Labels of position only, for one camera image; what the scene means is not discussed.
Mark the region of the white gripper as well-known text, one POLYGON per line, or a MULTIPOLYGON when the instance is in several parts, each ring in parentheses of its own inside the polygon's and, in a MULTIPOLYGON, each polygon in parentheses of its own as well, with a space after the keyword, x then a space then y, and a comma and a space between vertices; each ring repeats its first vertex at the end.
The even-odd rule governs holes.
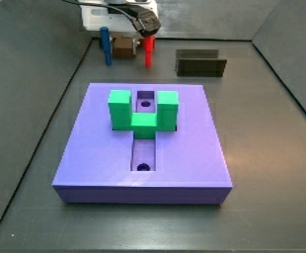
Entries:
MULTIPOLYGON (((156 0, 79 0, 82 6, 83 26, 89 31, 107 27, 112 32, 138 32, 134 27, 136 18, 129 15, 132 5, 142 6, 154 11, 158 16, 156 0)), ((116 38, 110 36, 110 48, 114 49, 116 38)), ((142 39, 134 38, 133 53, 138 54, 142 39)))

